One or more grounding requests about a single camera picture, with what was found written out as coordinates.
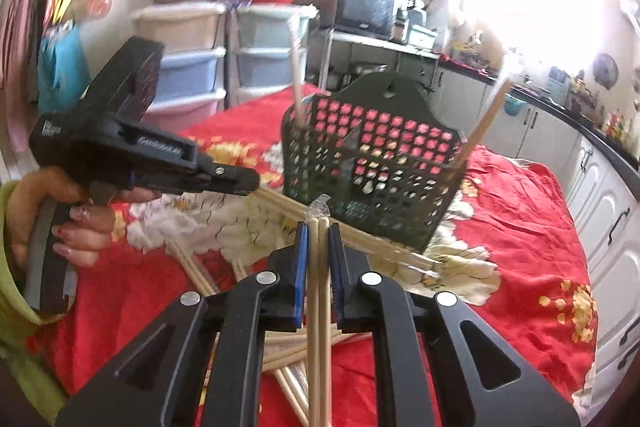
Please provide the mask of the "green sleeve forearm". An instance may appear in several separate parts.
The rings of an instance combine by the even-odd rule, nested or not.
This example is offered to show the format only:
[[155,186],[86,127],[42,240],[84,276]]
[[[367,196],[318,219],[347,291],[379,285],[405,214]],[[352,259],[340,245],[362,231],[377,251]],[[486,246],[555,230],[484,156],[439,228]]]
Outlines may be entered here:
[[27,349],[27,340],[55,319],[44,319],[18,290],[1,247],[1,424],[51,426],[68,396]]

